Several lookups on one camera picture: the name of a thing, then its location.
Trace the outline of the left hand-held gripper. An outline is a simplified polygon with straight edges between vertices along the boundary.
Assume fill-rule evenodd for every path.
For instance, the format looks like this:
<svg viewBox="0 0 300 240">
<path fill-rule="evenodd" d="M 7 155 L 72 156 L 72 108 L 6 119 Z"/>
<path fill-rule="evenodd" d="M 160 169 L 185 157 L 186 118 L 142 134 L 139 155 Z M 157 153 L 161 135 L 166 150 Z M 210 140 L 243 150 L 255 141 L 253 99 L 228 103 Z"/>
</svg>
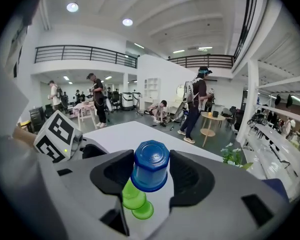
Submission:
<svg viewBox="0 0 300 240">
<path fill-rule="evenodd" d="M 53 163 L 70 160 L 81 145 L 82 159 L 106 155 L 109 152 L 98 142 L 84 137 L 78 126 L 59 110 L 44 123 L 33 143 L 34 148 Z"/>
</svg>

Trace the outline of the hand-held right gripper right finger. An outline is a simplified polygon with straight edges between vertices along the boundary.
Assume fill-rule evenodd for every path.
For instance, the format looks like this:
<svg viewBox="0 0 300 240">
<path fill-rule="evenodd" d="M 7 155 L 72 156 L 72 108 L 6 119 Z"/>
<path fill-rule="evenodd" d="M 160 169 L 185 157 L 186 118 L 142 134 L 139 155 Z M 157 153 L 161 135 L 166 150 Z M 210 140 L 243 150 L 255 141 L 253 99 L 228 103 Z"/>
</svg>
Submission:
<svg viewBox="0 0 300 240">
<path fill-rule="evenodd" d="M 242 168 L 170 152 L 173 195 L 152 240 L 264 240 L 289 210 L 288 200 Z"/>
</svg>

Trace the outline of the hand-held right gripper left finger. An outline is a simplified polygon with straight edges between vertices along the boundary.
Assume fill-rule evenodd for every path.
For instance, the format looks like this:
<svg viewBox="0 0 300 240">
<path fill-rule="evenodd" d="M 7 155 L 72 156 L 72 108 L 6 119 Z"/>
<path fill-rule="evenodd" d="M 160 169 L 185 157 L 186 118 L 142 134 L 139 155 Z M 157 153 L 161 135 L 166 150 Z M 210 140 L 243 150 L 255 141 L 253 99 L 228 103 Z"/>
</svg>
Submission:
<svg viewBox="0 0 300 240">
<path fill-rule="evenodd" d="M 127 240 L 122 191 L 134 166 L 134 151 L 83 160 L 43 162 L 43 181 L 68 240 Z"/>
</svg>

